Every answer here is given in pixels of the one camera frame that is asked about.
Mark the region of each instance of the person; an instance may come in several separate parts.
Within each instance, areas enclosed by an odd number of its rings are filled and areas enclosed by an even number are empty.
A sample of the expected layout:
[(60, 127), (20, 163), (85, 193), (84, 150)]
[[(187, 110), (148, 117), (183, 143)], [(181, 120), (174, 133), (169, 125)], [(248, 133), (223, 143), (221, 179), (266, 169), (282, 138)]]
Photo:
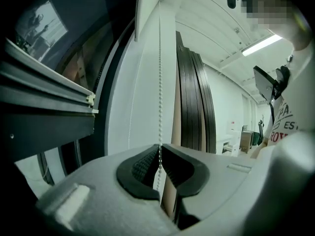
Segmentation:
[[(314, 62), (312, 31), (302, 13), (290, 0), (245, 0), (242, 2), (242, 8), (246, 9), (248, 18), (292, 43), (291, 58), (284, 64), (290, 71), (289, 83), (310, 62)], [(270, 117), (263, 141), (251, 158), (257, 158), (264, 147), (275, 145), (299, 129), (290, 106), (282, 96), (274, 100), (273, 108), (274, 123)]]

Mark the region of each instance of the white ceiling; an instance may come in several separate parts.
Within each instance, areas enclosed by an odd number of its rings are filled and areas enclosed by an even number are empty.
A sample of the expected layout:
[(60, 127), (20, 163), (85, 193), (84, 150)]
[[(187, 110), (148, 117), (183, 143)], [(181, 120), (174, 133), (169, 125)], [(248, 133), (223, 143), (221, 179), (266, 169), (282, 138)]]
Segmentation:
[(263, 102), (254, 84), (253, 67), (258, 65), (275, 77), (275, 69), (286, 63), (292, 45), (282, 39), (244, 57), (242, 49), (271, 33), (263, 28), (254, 29), (241, 12), (240, 1), (235, 9), (230, 9), (226, 0), (180, 0), (179, 4), (176, 30), (181, 33), (184, 45), (241, 86), (257, 103)]

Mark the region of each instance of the ceiling light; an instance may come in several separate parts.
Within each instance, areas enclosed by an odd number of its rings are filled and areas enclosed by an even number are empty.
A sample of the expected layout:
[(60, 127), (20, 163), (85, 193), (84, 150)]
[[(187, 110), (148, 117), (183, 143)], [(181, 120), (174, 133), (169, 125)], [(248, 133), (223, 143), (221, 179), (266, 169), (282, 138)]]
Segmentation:
[(272, 43), (275, 43), (275, 42), (277, 42), (280, 39), (282, 39), (280, 36), (273, 35), (273, 36), (268, 37), (267, 39), (265, 39), (265, 40), (255, 44), (255, 45), (253, 45), (253, 46), (243, 50), (242, 54), (244, 56), (248, 56), (249, 54), (252, 54), (252, 53), (254, 53), (254, 52), (256, 52), (256, 51), (258, 51), (258, 50), (260, 50), (260, 49), (262, 49), (262, 48), (264, 48), (266, 46), (268, 46), (268, 45), (271, 45)]

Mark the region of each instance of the white t-shirt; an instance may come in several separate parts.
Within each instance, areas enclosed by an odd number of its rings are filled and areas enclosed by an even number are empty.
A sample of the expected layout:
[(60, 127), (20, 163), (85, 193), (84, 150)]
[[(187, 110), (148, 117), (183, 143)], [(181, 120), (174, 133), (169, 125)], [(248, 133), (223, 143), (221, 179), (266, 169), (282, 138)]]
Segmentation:
[[(305, 63), (305, 60), (308, 57), (312, 56), (310, 62), (314, 60), (313, 44), (314, 41), (311, 41), (305, 49), (292, 52), (293, 59), (287, 65), (290, 70), (289, 83), (297, 77), (299, 72), (303, 70), (303, 67), (307, 66), (308, 63)], [(264, 134), (264, 137), (269, 139), (268, 146), (275, 145), (278, 141), (299, 129), (289, 105), (282, 96), (273, 102), (273, 107), (275, 122), (272, 125), (272, 117), (270, 116), (268, 127)]]

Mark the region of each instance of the fluorescent light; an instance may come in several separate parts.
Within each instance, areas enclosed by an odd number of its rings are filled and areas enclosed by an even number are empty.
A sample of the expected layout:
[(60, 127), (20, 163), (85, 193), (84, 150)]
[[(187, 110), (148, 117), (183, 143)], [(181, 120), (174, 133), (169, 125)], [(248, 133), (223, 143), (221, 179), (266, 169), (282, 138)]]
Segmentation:
[(271, 45), (272, 43), (277, 42), (278, 40), (282, 39), (280, 36), (278, 35), (273, 35), (271, 37), (268, 37), (267, 39), (255, 44), (252, 47), (249, 47), (248, 49), (245, 49), (244, 51), (242, 51), (242, 54), (244, 56), (248, 56), (249, 54), (252, 54), (268, 45)]

